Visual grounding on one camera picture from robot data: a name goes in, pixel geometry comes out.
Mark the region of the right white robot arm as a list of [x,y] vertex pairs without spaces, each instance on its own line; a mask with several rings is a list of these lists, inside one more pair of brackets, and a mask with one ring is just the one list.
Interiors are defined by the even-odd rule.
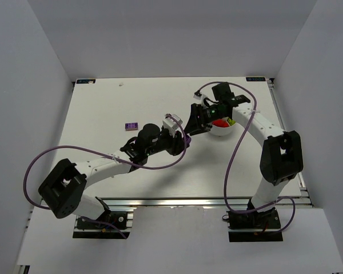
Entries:
[[260,172],[262,180],[250,198],[247,209],[238,211],[227,205],[234,220],[250,222],[252,227],[265,225],[286,185],[303,170],[302,146],[296,131],[285,131],[260,114],[257,99],[249,91],[235,95],[231,82],[211,82],[214,99],[201,90],[194,93],[199,103],[191,105],[190,117],[184,131],[189,135],[209,132],[216,120],[229,118],[244,128],[231,156],[236,157],[246,134],[261,146]]

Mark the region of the red lego brick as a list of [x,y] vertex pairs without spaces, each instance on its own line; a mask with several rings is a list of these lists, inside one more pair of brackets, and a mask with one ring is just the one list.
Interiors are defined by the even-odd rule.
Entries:
[[219,119],[212,122],[213,126],[220,127],[220,128],[227,128],[230,127],[229,123],[226,120]]

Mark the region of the purple lego brick studs up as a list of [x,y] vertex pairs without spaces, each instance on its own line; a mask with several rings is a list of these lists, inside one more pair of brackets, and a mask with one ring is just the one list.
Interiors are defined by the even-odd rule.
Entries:
[[125,124],[125,131],[136,131],[138,130],[138,123],[126,123]]

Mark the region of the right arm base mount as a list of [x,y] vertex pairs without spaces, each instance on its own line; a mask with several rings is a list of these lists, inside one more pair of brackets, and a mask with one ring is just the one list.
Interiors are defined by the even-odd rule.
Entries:
[[228,224],[231,243],[258,243],[283,241],[281,222],[277,210],[235,214],[231,211],[222,216]]

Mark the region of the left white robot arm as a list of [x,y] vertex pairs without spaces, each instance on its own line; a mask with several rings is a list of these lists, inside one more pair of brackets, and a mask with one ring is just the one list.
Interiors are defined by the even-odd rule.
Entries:
[[99,197],[84,193],[85,189],[116,175],[129,174],[147,163],[148,157],[162,151],[172,156],[184,152],[191,138],[169,126],[146,124],[137,136],[107,157],[72,163],[60,160],[39,186],[38,192],[55,217],[71,214],[105,221],[110,209]]

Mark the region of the yellow lego piece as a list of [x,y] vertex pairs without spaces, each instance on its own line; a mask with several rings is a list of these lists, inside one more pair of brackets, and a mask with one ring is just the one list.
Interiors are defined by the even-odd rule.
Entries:
[[233,126],[236,122],[234,120],[228,120],[230,126]]

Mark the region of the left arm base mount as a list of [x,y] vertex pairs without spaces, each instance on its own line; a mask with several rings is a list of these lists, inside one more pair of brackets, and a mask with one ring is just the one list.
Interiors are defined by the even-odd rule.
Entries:
[[105,220],[89,221],[77,217],[73,239],[121,239],[130,235],[133,215],[127,211],[112,211]]

